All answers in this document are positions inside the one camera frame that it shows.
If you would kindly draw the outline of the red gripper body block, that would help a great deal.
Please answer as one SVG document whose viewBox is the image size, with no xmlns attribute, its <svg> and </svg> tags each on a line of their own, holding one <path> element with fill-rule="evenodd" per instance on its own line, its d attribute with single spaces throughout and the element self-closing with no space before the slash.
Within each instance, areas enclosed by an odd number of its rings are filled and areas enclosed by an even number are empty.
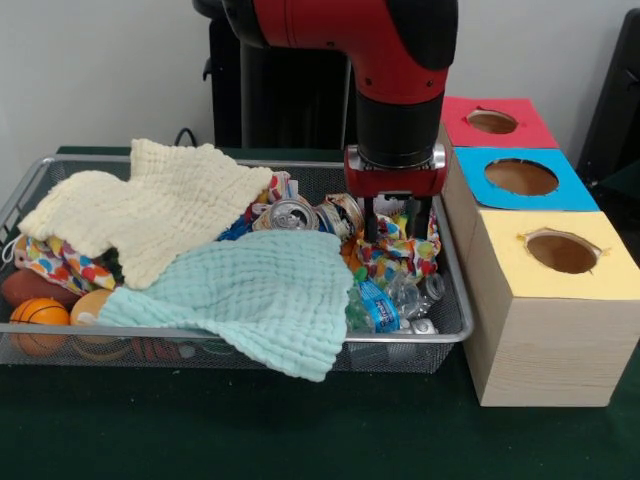
<svg viewBox="0 0 640 480">
<path fill-rule="evenodd" d="M 445 182 L 447 168 L 408 170 L 365 170 L 359 158 L 344 160 L 348 191 L 356 197 L 377 197 L 379 194 L 407 194 L 413 197 L 437 195 Z"/>
</svg>

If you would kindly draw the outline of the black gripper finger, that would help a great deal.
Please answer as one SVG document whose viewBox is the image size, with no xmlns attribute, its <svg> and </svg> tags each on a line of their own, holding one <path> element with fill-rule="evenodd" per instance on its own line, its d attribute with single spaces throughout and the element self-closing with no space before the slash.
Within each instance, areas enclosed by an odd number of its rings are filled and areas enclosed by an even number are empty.
<svg viewBox="0 0 640 480">
<path fill-rule="evenodd" d="M 377 215 L 374 210 L 374 198 L 367 197 L 364 201 L 364 237 L 366 240 L 376 240 L 378 236 Z"/>
<path fill-rule="evenodd" d="M 409 235 L 427 238 L 430 220 L 430 199 L 413 198 L 409 205 Z"/>
</svg>

